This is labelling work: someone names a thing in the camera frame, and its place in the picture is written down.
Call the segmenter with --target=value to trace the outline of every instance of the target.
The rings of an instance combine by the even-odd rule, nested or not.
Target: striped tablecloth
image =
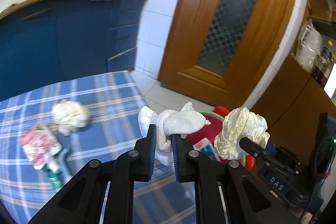
[[[86,127],[68,137],[57,132],[51,116],[63,99],[80,102],[91,115]],[[24,131],[45,123],[70,149],[68,166],[75,174],[91,159],[105,162],[131,150],[141,138],[137,116],[144,105],[127,71],[56,83],[0,102],[0,199],[14,220],[28,223],[54,195],[46,174],[33,168],[20,147]],[[172,167],[156,162],[152,180],[135,183],[133,223],[195,223],[193,184],[177,183]]]

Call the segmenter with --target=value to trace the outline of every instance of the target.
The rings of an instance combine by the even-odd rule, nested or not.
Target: door glass panel
[[[256,0],[220,0],[197,65],[223,75],[252,14]]]

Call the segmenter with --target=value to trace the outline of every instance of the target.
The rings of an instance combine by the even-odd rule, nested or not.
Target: knotted white fabric
[[[89,111],[79,102],[62,100],[52,108],[54,122],[58,131],[68,136],[78,127],[85,127],[90,119]]]
[[[223,159],[240,159],[247,155],[239,146],[240,139],[247,137],[265,148],[269,139],[266,129],[264,117],[250,112],[246,107],[236,108],[224,118],[222,131],[214,141],[215,150]]]
[[[173,162],[171,149],[172,134],[192,134],[199,131],[210,122],[199,112],[195,111],[191,102],[186,103],[181,111],[167,109],[157,115],[156,112],[144,106],[138,115],[140,131],[147,136],[149,125],[156,125],[155,158],[164,165]]]

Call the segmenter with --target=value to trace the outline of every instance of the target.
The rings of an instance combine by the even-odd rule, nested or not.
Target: tiled floor
[[[214,109],[213,106],[161,87],[160,82],[139,71],[134,70],[131,74],[140,92],[146,98],[148,107],[157,113],[166,109],[181,110],[182,106],[187,102],[192,102],[196,111],[211,111]]]

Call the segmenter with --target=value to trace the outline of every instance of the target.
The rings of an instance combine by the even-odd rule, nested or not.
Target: brown cabinet
[[[323,88],[291,56],[251,111],[265,117],[269,143],[284,145],[304,158],[315,145],[319,114],[336,117],[336,107]]]

